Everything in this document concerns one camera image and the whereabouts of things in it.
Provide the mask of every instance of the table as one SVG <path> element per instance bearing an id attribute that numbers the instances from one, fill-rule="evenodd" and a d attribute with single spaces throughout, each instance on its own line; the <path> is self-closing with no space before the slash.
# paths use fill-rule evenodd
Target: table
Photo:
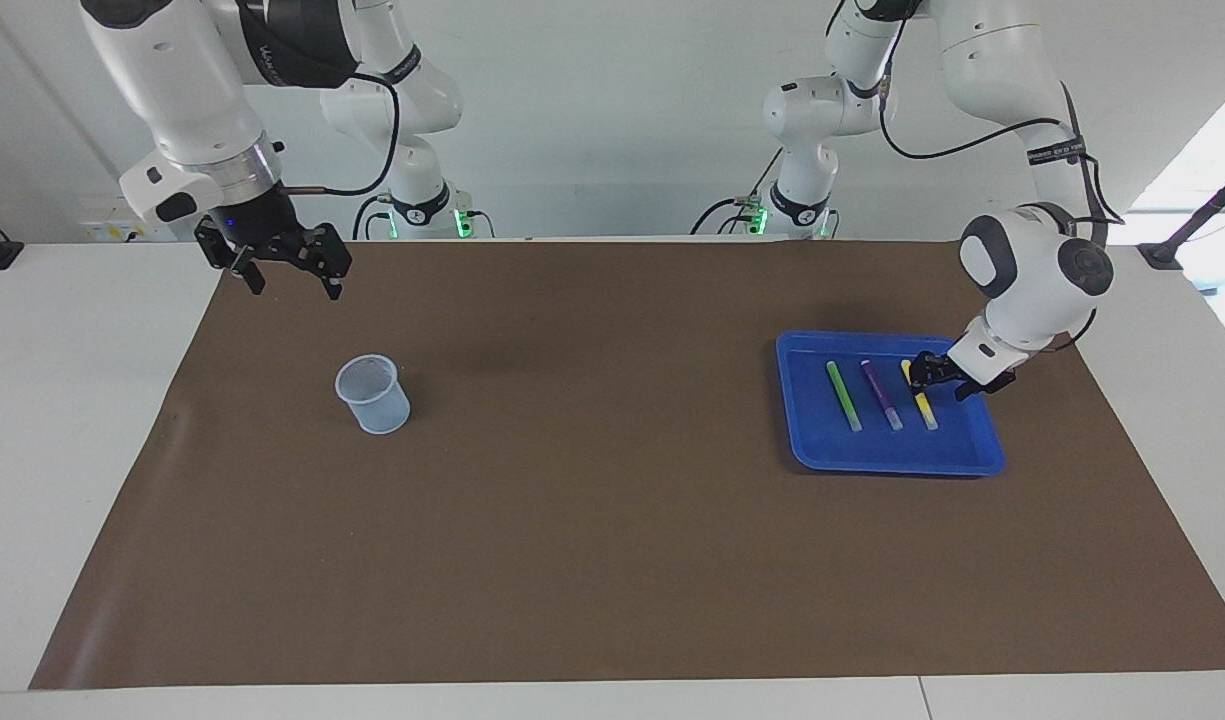
<path id="1" fill-rule="evenodd" d="M 1225 598 L 1225 331 L 1114 255 L 1083 355 Z M 1225 673 L 21 693 L 214 285 L 191 245 L 32 246 L 0 274 L 0 716 L 1225 718 Z"/>

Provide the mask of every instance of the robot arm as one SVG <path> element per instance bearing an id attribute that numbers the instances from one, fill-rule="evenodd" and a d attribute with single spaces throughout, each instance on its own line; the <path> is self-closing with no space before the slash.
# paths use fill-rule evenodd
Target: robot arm
<path id="1" fill-rule="evenodd" d="M 396 0 L 359 0 L 366 72 L 385 77 L 401 94 L 401 144 L 387 178 L 391 217 L 401 238 L 467 238 L 470 197 L 443 178 L 432 146 L 421 137 L 461 122 L 461 88 L 412 40 Z M 347 83 L 320 97 L 323 116 L 339 132 L 376 152 L 388 151 L 393 105 L 372 86 Z"/>
<path id="2" fill-rule="evenodd" d="M 265 288 L 255 260 L 283 261 L 341 295 L 350 252 L 296 219 L 282 167 L 243 83 L 338 87 L 359 67 L 350 0 L 82 0 L 83 24 L 156 151 L 120 178 L 147 223 L 200 223 L 216 268 Z"/>
<path id="3" fill-rule="evenodd" d="M 835 88 L 835 100 L 831 122 L 818 129 L 831 135 L 886 131 L 883 110 L 891 100 L 884 67 L 915 15 L 937 24 L 951 99 L 1016 131 L 1038 191 L 1033 204 L 968 225 L 960 263 L 990 302 L 949 354 L 924 354 L 914 365 L 915 388 L 959 382 L 964 398 L 1008 386 L 1013 370 L 1057 334 L 1088 327 L 1114 269 L 1104 250 L 1105 211 L 1093 190 L 1087 143 L 1028 0 L 842 0 L 827 31 L 826 54 L 835 72 L 821 81 Z M 840 119 L 837 126 L 832 118 Z M 846 118 L 854 122 L 844 122 Z M 828 136 L 818 137 L 824 142 Z M 1091 224 L 1091 240 L 1076 236 L 1080 223 Z"/>
<path id="4" fill-rule="evenodd" d="M 783 84 L 763 100 L 763 124 L 785 147 L 780 176 L 763 191 L 767 231 L 799 240 L 816 236 L 839 174 L 839 156 L 826 143 L 880 129 L 887 91 L 883 67 L 895 44 L 897 26 L 867 20 L 853 12 L 851 5 L 851 0 L 840 2 L 826 28 L 832 72 Z M 888 97 L 887 104 L 894 105 L 895 98 Z"/>

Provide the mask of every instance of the yellow marker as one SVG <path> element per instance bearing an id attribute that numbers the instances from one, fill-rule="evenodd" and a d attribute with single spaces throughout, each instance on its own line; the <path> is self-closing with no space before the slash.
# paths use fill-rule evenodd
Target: yellow marker
<path id="1" fill-rule="evenodd" d="M 910 380 L 910 369 L 914 364 L 909 360 L 902 361 L 902 372 L 905 373 L 905 382 L 910 387 L 914 387 L 914 381 Z M 919 413 L 922 413 L 922 420 L 927 424 L 929 430 L 941 429 L 941 424 L 936 421 L 936 414 L 932 413 L 932 404 L 929 402 L 929 397 L 922 392 L 914 396 L 914 400 L 919 404 Z"/>

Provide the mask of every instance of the blue tray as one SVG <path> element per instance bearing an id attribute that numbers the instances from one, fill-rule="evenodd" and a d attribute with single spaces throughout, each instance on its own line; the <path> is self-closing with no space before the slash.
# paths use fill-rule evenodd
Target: blue tray
<path id="1" fill-rule="evenodd" d="M 910 396 L 902 360 L 913 360 L 924 350 L 944 354 L 951 347 L 952 340 L 943 337 L 827 332 L 782 336 L 775 350 L 795 457 L 810 469 L 837 473 L 926 478 L 992 478 L 1002 473 L 1005 452 L 982 397 L 959 403 L 952 384 L 929 391 L 941 425 L 932 432 Z M 854 433 L 848 425 L 826 372 L 831 360 L 844 375 L 862 432 Z M 860 369 L 862 360 L 872 361 L 900 414 L 905 424 L 900 432 L 892 429 L 873 397 Z"/>

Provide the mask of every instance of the window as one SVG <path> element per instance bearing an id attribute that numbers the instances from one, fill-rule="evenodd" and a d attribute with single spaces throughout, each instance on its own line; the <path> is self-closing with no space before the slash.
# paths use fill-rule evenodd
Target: window
<path id="1" fill-rule="evenodd" d="M 1127 214 L 1128 225 L 1110 234 L 1114 245 L 1161 242 L 1225 186 L 1225 105 L 1212 115 Z M 1180 252 L 1180 263 L 1225 323 L 1225 211 Z"/>

